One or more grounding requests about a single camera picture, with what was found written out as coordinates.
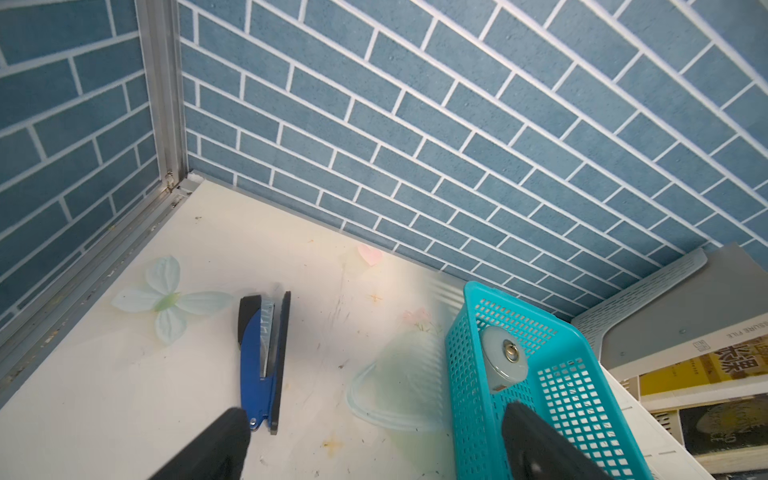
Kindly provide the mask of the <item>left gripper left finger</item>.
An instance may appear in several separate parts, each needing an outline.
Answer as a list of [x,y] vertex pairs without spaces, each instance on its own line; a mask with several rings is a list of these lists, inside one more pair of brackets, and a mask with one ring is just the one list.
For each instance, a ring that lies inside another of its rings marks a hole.
[[240,479],[250,439],[246,412],[229,408],[151,479]]

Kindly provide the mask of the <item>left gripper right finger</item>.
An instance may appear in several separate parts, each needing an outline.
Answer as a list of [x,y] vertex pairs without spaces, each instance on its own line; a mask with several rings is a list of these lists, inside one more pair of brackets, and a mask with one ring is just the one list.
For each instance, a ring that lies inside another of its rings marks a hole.
[[593,461],[519,401],[506,406],[501,435],[514,479],[610,479]]

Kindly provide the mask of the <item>teal plastic basket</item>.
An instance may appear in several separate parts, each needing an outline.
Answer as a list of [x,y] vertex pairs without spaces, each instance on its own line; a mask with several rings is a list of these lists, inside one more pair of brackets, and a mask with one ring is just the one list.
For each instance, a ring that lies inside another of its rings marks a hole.
[[[494,393],[486,380],[481,335],[510,333],[529,371]],[[455,460],[460,479],[509,479],[502,448],[504,408],[519,401],[615,479],[651,472],[584,336],[570,324],[478,282],[464,287],[464,304],[446,337]]]

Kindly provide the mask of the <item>grey-blue tea canister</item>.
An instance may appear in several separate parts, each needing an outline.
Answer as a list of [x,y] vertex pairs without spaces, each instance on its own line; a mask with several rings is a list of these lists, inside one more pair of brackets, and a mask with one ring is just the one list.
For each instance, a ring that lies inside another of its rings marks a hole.
[[499,393],[527,379],[528,359],[521,342],[499,326],[481,333],[481,346],[489,389]]

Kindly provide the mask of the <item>blue stapler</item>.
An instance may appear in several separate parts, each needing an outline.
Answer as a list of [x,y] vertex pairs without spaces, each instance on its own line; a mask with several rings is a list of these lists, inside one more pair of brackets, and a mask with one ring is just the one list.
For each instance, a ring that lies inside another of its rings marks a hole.
[[290,304],[286,291],[280,304],[249,295],[238,309],[241,406],[251,429],[265,425],[272,435],[279,427]]

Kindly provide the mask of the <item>beige file organizer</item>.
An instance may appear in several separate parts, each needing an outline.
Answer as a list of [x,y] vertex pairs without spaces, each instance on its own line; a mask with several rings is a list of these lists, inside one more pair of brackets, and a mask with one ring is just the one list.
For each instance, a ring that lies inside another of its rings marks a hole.
[[641,397],[639,376],[767,336],[767,274],[730,244],[695,249],[578,315],[656,479],[763,478],[767,374]]

